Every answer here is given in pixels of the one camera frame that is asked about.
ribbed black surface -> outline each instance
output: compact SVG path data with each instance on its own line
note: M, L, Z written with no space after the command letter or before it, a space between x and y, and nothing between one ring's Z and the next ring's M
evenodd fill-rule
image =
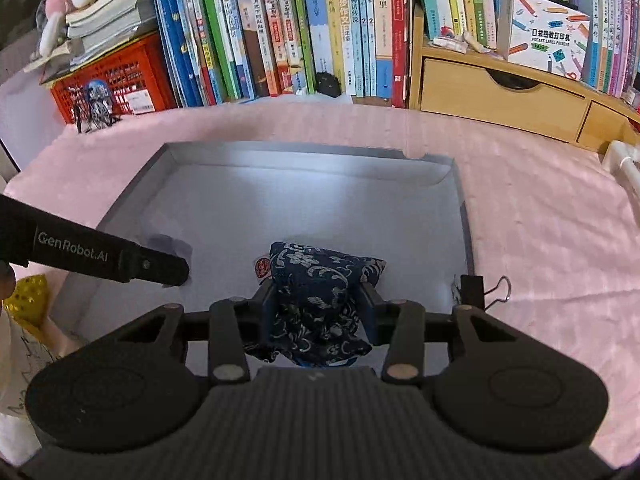
M416 388L368 368L264 368L251 383L214 388L187 426L151 446L48 448L23 469L36 480L595 480L610 471L586 447L484 449L445 426Z

dark blue fabric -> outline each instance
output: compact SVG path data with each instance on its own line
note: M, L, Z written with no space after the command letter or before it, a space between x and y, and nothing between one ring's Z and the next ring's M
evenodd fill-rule
M324 367L371 350L355 335L352 292L359 282L376 286L386 262L287 242L271 245L270 261L278 290L270 344L247 345L247 353L273 362L280 352L301 366Z

yellow sequined object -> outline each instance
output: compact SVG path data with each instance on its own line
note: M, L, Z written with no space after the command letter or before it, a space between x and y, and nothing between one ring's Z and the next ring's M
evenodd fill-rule
M15 320L22 320L34 328L39 328L49 304L46 276L38 274L18 280L14 293L2 304Z

drawer handle cutout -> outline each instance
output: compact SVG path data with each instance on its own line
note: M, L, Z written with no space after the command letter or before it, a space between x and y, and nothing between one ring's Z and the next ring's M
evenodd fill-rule
M508 88L509 90L531 90L540 84L539 81L501 72L500 70L492 70L490 68L485 68L485 70L498 85Z

bookshelf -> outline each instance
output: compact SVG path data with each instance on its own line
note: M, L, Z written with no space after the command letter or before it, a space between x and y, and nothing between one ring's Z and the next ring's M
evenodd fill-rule
M518 128L604 153L612 140L635 144L624 101L579 81L484 54L429 46L414 10L409 108Z

